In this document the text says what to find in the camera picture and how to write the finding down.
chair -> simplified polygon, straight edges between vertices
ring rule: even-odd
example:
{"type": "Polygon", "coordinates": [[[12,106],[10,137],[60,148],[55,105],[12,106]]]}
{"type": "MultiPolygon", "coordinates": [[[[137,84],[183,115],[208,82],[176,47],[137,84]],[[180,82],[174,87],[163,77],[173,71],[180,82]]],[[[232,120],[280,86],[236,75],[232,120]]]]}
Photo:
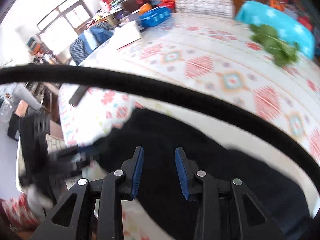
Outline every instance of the chair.
{"type": "MultiPolygon", "coordinates": [[[[114,28],[107,22],[101,22],[96,24],[95,26],[107,31],[114,30],[114,28]]],[[[79,66],[80,63],[89,56],[89,53],[85,50],[84,42],[79,37],[71,43],[69,51],[73,61],[77,66],[79,66]]]]}
{"type": "Polygon", "coordinates": [[[79,37],[71,43],[70,54],[77,66],[89,56],[84,48],[84,42],[79,37]]]}
{"type": "Polygon", "coordinates": [[[176,0],[176,12],[201,13],[233,19],[234,5],[232,0],[176,0]]]}
{"type": "Polygon", "coordinates": [[[235,18],[246,24],[270,25],[274,27],[279,38],[299,45],[299,50],[308,58],[313,59],[315,38],[311,31],[283,12],[256,1],[245,2],[235,18]]]}

person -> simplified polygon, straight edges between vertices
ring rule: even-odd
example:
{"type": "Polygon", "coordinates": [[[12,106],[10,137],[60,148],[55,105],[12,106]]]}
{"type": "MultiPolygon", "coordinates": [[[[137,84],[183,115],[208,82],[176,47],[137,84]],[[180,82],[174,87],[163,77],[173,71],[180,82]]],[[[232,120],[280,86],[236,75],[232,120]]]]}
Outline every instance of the person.
{"type": "Polygon", "coordinates": [[[19,198],[0,199],[0,239],[28,240],[52,208],[52,201],[34,184],[19,198]]]}

patterned tablecloth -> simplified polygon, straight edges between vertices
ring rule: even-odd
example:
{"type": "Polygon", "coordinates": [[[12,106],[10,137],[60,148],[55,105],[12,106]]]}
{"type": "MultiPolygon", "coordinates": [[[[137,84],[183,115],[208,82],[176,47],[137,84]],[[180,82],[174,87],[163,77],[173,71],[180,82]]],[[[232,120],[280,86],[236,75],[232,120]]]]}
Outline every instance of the patterned tablecloth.
{"type": "MultiPolygon", "coordinates": [[[[300,54],[298,63],[279,68],[251,35],[247,25],[231,19],[177,13],[119,50],[101,45],[82,65],[152,77],[242,107],[290,135],[320,163],[319,67],[300,54]]],[[[134,107],[171,114],[165,104],[97,88],[90,88],[73,108],[68,101],[76,88],[64,84],[59,94],[67,145],[107,135],[112,127],[122,126],[134,107]]],[[[137,237],[148,238],[145,235],[164,238],[163,233],[156,237],[150,232],[137,237]]]]}

white wall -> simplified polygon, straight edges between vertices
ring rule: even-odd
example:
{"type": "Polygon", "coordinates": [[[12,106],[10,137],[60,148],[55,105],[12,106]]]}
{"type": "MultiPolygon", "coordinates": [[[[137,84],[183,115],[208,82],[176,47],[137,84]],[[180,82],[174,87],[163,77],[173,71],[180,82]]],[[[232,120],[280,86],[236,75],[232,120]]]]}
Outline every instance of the white wall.
{"type": "MultiPolygon", "coordinates": [[[[39,32],[39,23],[51,10],[65,0],[16,0],[0,25],[0,64],[13,58],[16,65],[30,62],[26,43],[39,32]]],[[[83,0],[95,14],[101,9],[100,0],[83,0]]]]}

window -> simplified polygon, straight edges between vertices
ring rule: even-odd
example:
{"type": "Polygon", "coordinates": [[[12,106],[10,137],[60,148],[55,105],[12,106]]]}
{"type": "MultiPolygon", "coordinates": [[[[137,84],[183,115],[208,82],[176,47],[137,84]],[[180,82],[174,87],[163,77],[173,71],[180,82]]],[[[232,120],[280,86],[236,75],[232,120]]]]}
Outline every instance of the window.
{"type": "Polygon", "coordinates": [[[83,8],[82,5],[78,5],[76,8],[74,8],[72,11],[68,12],[66,14],[67,19],[71,23],[71,25],[76,28],[81,23],[83,23],[86,19],[89,19],[90,16],[87,13],[87,11],[83,8]]]}
{"type": "Polygon", "coordinates": [[[78,37],[78,34],[64,17],[60,17],[39,36],[54,54],[58,54],[70,45],[78,37]]]}
{"type": "Polygon", "coordinates": [[[82,0],[66,0],[37,24],[38,36],[57,55],[78,37],[91,17],[82,0]]]}

